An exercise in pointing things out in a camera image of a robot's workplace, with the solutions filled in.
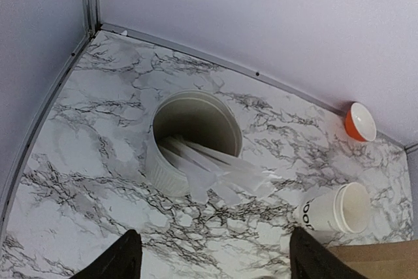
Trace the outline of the stack of white paper cups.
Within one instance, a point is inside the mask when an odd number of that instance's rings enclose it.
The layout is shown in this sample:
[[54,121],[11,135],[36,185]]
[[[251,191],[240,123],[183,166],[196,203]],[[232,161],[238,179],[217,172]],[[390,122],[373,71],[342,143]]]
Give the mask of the stack of white paper cups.
[[311,231],[346,234],[362,233],[371,215],[369,193],[358,182],[306,199],[293,212],[296,221]]

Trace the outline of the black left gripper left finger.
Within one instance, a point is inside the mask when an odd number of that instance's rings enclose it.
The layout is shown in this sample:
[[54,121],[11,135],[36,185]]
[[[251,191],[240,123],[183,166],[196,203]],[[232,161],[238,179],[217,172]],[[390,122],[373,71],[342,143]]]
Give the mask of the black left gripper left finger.
[[71,278],[140,278],[141,266],[141,236],[130,229]]

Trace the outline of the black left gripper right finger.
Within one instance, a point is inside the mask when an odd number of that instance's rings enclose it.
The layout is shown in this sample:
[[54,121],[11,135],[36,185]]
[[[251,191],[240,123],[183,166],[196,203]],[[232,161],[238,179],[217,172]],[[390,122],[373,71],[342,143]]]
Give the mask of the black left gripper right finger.
[[302,227],[294,228],[289,243],[291,278],[365,278],[345,265]]

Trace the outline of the brown paper takeout bag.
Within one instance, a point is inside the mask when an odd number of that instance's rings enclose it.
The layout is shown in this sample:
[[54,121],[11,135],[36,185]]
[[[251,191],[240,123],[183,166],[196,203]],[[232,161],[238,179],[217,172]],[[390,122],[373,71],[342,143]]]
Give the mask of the brown paper takeout bag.
[[367,278],[417,278],[417,241],[329,248],[339,260]]

